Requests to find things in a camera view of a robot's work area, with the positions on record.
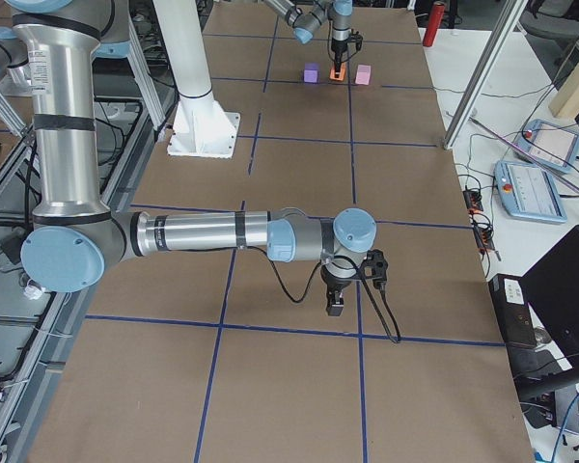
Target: sticker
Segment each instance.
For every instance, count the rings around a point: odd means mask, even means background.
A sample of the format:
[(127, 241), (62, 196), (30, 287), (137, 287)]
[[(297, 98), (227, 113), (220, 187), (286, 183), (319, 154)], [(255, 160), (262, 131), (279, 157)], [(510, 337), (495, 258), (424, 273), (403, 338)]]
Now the sticker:
[(51, 66), (49, 54), (44, 50), (28, 52), (30, 77), (32, 78), (32, 95), (51, 94)]
[(524, 304), (521, 286), (516, 280), (509, 280), (505, 278), (504, 291), (506, 293), (506, 300), (510, 304)]

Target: purple cube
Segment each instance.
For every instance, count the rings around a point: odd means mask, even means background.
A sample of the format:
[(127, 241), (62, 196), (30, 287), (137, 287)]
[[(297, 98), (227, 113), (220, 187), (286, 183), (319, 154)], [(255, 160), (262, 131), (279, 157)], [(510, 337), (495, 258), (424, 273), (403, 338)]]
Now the purple cube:
[(309, 84), (317, 83), (317, 75), (319, 74), (318, 63), (307, 63), (305, 65), (304, 81)]

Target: table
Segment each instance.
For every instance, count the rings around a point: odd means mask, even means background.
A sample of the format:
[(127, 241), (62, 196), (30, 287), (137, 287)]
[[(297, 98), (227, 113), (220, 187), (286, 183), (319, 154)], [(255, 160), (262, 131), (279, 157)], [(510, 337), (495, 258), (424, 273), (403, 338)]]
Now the table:
[[(438, 89), (463, 90), (476, 62), (482, 53), (483, 47), (489, 37), (488, 32), (483, 31), (440, 31), (435, 45), (426, 50), (427, 61), (433, 84)], [(549, 77), (543, 70), (538, 58), (532, 51), (521, 33), (513, 33), (507, 45), (500, 55), (500, 59), (493, 69), (484, 92), (492, 95), (522, 95), (531, 92), (550, 83)], [(543, 92), (521, 98), (495, 98), (483, 95), (477, 103), (477, 119), (501, 134), (508, 134), (518, 130), (523, 121), (535, 107)], [(568, 125), (574, 121), (555, 120), (551, 116), (548, 104), (556, 93), (553, 92), (540, 105), (533, 119), (540, 118), (546, 121), (556, 121), (560, 125)], [(445, 124), (450, 121), (447, 112), (453, 113), (460, 100), (459, 94), (445, 90), (438, 91), (438, 101), (441, 108), (442, 119)], [(454, 146), (455, 162), (457, 171), (466, 174), (463, 164), (469, 159), (469, 141), (475, 133), (481, 133), (477, 127), (468, 123)], [(470, 166), (478, 171), (492, 173), (496, 161), (506, 156), (512, 159), (506, 148), (497, 141), (475, 137), (473, 143), (473, 157)], [(489, 184), (490, 179), (481, 174), (476, 175), (483, 186)], [(579, 176), (575, 173), (570, 177), (579, 184)], [(465, 183), (465, 177), (461, 178), (461, 185)], [(570, 193), (561, 184), (557, 185), (562, 194)], [(494, 217), (496, 248), (502, 260), (491, 259), (490, 271), (487, 279), (496, 273), (509, 273), (523, 275), (534, 265), (551, 247), (564, 236), (572, 227), (579, 224), (579, 200), (564, 200), (568, 215), (568, 222), (561, 226), (538, 224), (526, 221), (512, 220), (502, 209), (497, 195), (491, 201), (491, 191), (483, 190), (483, 204), (487, 215)], [(556, 358), (562, 356), (562, 352), (556, 346), (549, 346)], [(569, 368), (567, 361), (562, 361), (563, 368)], [(551, 455), (553, 442), (557, 432), (554, 429), (535, 430), (528, 426), (530, 437), (535, 448), (539, 449), (545, 458)], [(572, 461), (579, 459), (579, 451), (571, 450), (577, 444), (577, 439), (571, 437), (570, 445), (560, 449), (559, 461)]]
[[(305, 85), (306, 62), (330, 66), (326, 31), (301, 47), (266, 7), (217, 4), (205, 44), (216, 97), (242, 115), (234, 157), (158, 144), (131, 207), (367, 208), (405, 341), (385, 339), (356, 286), (338, 318), (321, 282), (292, 306), (257, 254), (124, 262), (30, 463), (533, 460), (413, 13), (354, 19), (366, 41), (349, 73), (372, 64), (370, 86)], [(296, 290), (312, 265), (281, 273)]]

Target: robotic arm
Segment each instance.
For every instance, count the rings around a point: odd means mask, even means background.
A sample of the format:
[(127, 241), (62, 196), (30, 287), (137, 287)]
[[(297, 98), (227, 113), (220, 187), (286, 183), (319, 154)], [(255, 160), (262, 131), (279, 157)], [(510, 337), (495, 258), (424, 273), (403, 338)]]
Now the robotic arm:
[(311, 41), (326, 20), (331, 23), (330, 50), (333, 58), (335, 79), (343, 80), (342, 64), (347, 61), (350, 43), (355, 43), (356, 52), (362, 48), (363, 38), (350, 27), (352, 0), (314, 0), (312, 9), (304, 14), (291, 0), (264, 0), (293, 29), (301, 43)]
[(103, 31), (121, 30), (115, 22), (125, 0), (7, 2), (14, 7), (14, 30), (28, 47), (41, 158), (42, 202), (21, 250), (34, 281), (73, 292), (94, 285), (123, 260), (157, 251), (265, 246), (270, 260), (321, 261), (333, 315), (343, 307), (343, 288), (359, 277), (364, 283), (360, 270), (366, 265), (379, 268), (370, 278), (385, 282), (385, 260), (370, 251), (376, 224), (361, 209), (334, 220), (297, 209), (155, 217), (112, 212), (98, 193), (91, 64)]

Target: electronic device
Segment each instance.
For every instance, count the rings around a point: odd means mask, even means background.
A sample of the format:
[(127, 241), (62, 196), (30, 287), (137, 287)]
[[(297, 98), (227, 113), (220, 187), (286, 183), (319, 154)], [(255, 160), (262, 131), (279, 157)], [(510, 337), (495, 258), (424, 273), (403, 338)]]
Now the electronic device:
[(499, 273), (489, 282), (489, 291), (504, 342), (513, 347), (534, 349), (537, 339), (519, 277)]
[(542, 119), (529, 122), (514, 141), (522, 150), (560, 172), (570, 172), (579, 151), (579, 133)]
[(519, 281), (523, 294), (568, 361), (579, 370), (579, 225)]
[(494, 176), (502, 205), (511, 217), (549, 224), (566, 222), (555, 180), (549, 173), (526, 162), (499, 161)]

